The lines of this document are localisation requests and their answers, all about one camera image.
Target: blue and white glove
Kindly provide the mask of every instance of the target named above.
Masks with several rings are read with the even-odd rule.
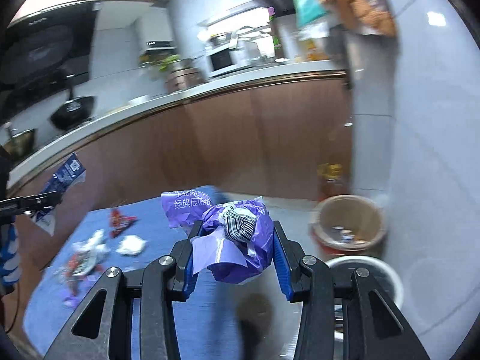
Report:
[[[4,286],[11,286],[20,279],[18,233],[12,223],[1,226],[2,248],[0,249],[0,278]]]

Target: blue gripper pad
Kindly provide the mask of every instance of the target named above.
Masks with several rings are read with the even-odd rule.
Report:
[[[282,293],[285,295],[286,300],[291,301],[293,299],[293,288],[291,284],[290,266],[287,262],[287,258],[280,245],[277,232],[273,234],[273,264],[277,272],[278,283]]]
[[[185,269],[185,281],[183,284],[182,292],[186,299],[190,297],[190,294],[195,290],[195,285],[197,284],[198,274],[192,275],[194,271],[194,254],[190,254],[188,259],[187,269]]]

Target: beige bucket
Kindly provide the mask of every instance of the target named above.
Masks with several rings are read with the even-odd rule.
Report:
[[[334,226],[352,230],[353,242],[338,239]],[[378,244],[385,236],[382,209],[373,201],[357,195],[328,198],[316,208],[312,235],[328,254],[358,254]]]

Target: qr code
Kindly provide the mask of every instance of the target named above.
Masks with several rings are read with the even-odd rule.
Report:
[[[75,172],[76,170],[80,169],[82,166],[77,160],[73,160],[70,164],[70,168]]]

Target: crumpled purple wrapper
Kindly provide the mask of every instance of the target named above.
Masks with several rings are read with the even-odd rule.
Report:
[[[210,197],[197,190],[163,192],[161,200],[170,228],[192,227],[212,207]]]
[[[186,198],[200,199],[201,195],[204,205],[183,203]],[[170,227],[191,227],[195,220],[203,220],[201,237],[191,240],[193,274],[208,268],[215,280],[239,284],[262,273],[272,263],[273,253],[273,221],[265,205],[257,200],[240,200],[212,207],[207,199],[208,195],[195,190],[162,193],[162,206]],[[257,218],[249,242],[225,237],[222,214],[232,207],[246,209]]]

